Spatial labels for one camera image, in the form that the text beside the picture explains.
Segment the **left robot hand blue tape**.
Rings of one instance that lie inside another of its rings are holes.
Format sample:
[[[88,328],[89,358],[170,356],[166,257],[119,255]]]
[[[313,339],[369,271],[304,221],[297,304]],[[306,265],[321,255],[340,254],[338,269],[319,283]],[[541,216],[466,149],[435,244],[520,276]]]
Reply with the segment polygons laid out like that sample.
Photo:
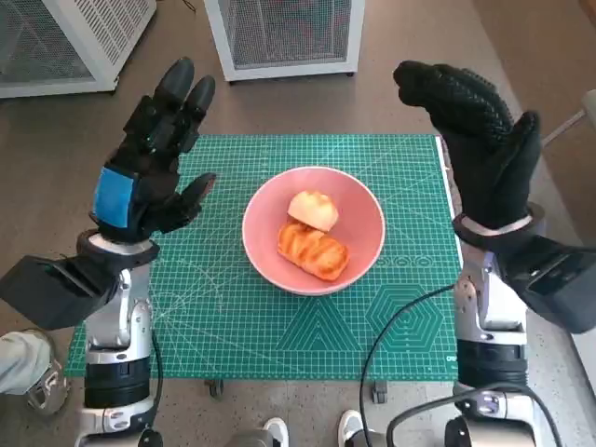
[[[212,76],[196,81],[194,75],[193,62],[178,59],[123,127],[125,138],[102,167],[90,214],[104,237],[137,243],[183,228],[200,213],[215,174],[177,189],[180,156],[194,148],[215,93]]]

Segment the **right robot hand black glove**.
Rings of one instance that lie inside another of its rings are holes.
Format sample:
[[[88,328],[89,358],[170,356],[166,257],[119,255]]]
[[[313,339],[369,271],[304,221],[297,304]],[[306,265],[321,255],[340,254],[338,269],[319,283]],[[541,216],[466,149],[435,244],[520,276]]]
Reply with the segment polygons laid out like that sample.
[[[515,119],[494,84],[468,69],[403,61],[393,72],[402,103],[424,109],[447,145],[462,211],[497,230],[528,214],[540,119]]]

